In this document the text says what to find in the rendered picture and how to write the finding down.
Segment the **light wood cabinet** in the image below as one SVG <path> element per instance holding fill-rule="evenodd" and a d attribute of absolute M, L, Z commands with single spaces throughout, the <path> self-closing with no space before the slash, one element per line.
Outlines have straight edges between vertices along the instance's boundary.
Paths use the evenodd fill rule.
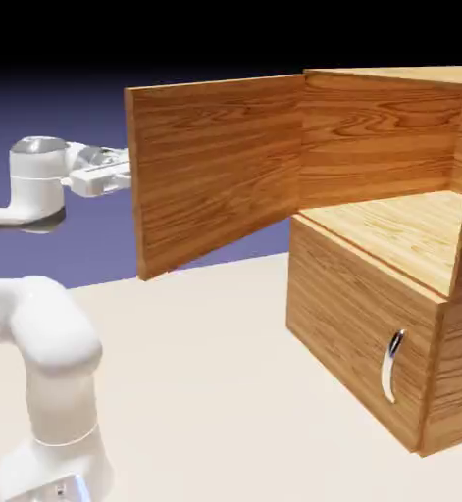
<path fill-rule="evenodd" d="M 462 443 L 462 67 L 308 70 L 295 216 L 443 298 L 421 448 Z"/>

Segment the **wide wooden cabinet door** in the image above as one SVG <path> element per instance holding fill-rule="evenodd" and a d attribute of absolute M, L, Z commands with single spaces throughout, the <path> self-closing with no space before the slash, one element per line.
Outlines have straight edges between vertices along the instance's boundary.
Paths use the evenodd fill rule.
<path fill-rule="evenodd" d="M 303 83 L 276 75 L 125 90 L 139 279 L 294 212 Z"/>

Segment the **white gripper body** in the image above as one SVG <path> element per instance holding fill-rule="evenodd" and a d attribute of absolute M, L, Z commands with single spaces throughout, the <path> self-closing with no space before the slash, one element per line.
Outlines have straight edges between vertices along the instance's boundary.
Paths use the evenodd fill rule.
<path fill-rule="evenodd" d="M 70 190 L 80 197 L 99 197 L 130 187 L 129 162 L 86 167 L 69 176 Z"/>

